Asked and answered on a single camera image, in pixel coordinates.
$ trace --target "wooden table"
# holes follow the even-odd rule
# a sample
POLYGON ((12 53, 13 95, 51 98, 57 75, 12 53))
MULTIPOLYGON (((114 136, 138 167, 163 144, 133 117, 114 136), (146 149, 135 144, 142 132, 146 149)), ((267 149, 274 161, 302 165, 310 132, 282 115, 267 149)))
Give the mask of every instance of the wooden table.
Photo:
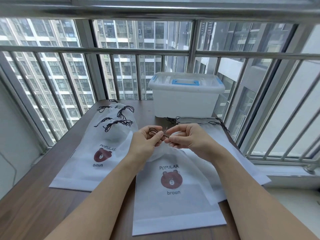
MULTIPOLYGON (((123 103, 134 107, 134 117, 139 128, 145 125, 161 125, 166 128, 170 125, 164 118, 154 116, 153 101, 127 100, 123 103)), ((89 192, 55 189, 48 186, 79 145, 97 108, 108 104, 108 100, 102 100, 93 105, 42 160, 2 198, 0 240, 43 240, 89 195, 89 192)), ((111 239, 240 239, 227 201, 219 203, 227 225, 132 237, 134 192, 135 179, 126 193, 111 239)))

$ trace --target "brown bear cartoon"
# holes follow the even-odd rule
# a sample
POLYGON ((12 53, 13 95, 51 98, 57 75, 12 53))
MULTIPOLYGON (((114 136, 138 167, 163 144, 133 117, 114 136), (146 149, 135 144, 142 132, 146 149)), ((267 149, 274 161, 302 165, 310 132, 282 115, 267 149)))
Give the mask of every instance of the brown bear cartoon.
POLYGON ((182 184, 182 176, 177 170, 173 172, 163 172, 161 184, 167 189, 176 189, 182 184))
POLYGON ((103 162, 107 160, 108 158, 112 157, 112 152, 107 151, 103 148, 100 148, 95 154, 94 154, 94 160, 97 163, 103 162))

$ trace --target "plastic storage box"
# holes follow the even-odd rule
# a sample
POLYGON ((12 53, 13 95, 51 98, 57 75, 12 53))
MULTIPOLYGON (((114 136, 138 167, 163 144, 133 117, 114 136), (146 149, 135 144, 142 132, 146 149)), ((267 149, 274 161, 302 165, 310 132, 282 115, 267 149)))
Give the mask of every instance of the plastic storage box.
POLYGON ((216 75, 157 72, 149 82, 157 117, 211 117, 225 87, 216 75))

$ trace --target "hand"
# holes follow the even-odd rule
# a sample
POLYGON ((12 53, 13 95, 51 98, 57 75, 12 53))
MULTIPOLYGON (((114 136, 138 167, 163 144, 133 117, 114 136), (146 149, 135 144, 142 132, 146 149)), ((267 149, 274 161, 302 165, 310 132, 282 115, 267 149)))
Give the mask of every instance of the hand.
POLYGON ((198 157, 211 161, 213 157, 221 157, 227 150, 212 139, 198 124, 179 124, 166 131, 171 135, 165 139, 165 143, 174 148, 188 148, 198 157))
POLYGON ((157 125, 145 126, 133 133, 127 157, 137 165, 138 171, 143 168, 155 147, 159 146, 164 139, 162 127, 157 125), (150 136, 148 133, 151 127, 158 131, 154 136, 150 136))

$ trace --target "drawstring bag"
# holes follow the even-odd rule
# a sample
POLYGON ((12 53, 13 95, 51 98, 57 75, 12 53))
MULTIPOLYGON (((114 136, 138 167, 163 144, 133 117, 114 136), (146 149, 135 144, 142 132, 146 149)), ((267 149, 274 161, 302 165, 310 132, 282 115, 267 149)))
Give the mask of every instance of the drawstring bag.
POLYGON ((138 130, 133 116, 133 121, 123 120, 116 117, 118 111, 105 108, 101 114, 107 117, 89 123, 80 144, 49 187, 92 191, 118 165, 138 130))
MULTIPOLYGON (((220 145, 227 149, 238 162, 243 166, 243 168, 260 184, 269 183, 271 180, 262 173, 253 163, 251 163, 247 158, 245 158, 228 140, 221 125, 213 125, 210 123, 203 123, 200 126, 220 145)), ((200 157, 198 157, 190 149, 181 149, 186 155, 193 161, 193 163, 198 167, 198 169, 204 174, 204 176, 209 180, 210 185, 214 191, 218 202, 227 199, 224 190, 221 185, 218 173, 214 166, 200 157)))
POLYGON ((226 224, 209 181, 179 149, 162 143, 136 177, 132 235, 226 224))

